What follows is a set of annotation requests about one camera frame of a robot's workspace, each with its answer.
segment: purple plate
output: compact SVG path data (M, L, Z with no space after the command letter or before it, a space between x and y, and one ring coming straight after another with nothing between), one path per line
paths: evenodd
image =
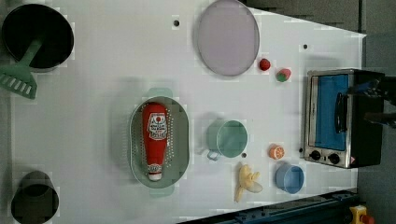
M197 40L201 57L210 70L237 76L256 60L260 34L247 7L236 0L219 0L202 15Z

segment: green spatula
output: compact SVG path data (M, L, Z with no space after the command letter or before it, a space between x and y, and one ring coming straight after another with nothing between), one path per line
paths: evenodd
M30 72L30 63L41 48L42 42L35 39L22 59L12 65L0 67L0 87L29 99L35 99L37 83Z

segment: green handle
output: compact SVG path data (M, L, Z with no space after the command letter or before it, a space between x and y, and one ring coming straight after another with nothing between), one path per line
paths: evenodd
M175 191L175 185L171 185L164 189L150 189L149 195L151 198L161 198L171 195Z
M212 160L212 161L218 161L220 158L220 154L216 151L210 150L209 153L207 153L207 158Z
M173 93L168 88L151 88L148 90L148 97L156 97L156 96L166 96L169 98L173 97Z
M40 50L41 45L42 42L40 40L34 39L21 58L20 63L29 66L37 52Z

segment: toaster oven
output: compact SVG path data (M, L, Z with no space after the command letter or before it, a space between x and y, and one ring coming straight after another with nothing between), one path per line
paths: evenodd
M364 114L383 112L384 101L349 95L347 91L383 76L357 69L308 72L304 137L307 161L341 168L380 163L382 126L365 120Z

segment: ketchup bottle label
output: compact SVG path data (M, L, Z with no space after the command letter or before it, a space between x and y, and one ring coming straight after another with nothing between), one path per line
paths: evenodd
M149 138L163 140L166 138L166 116L164 113L151 113L148 120Z
M153 163L148 165L148 172L149 173L160 173L163 170L163 167L157 163Z

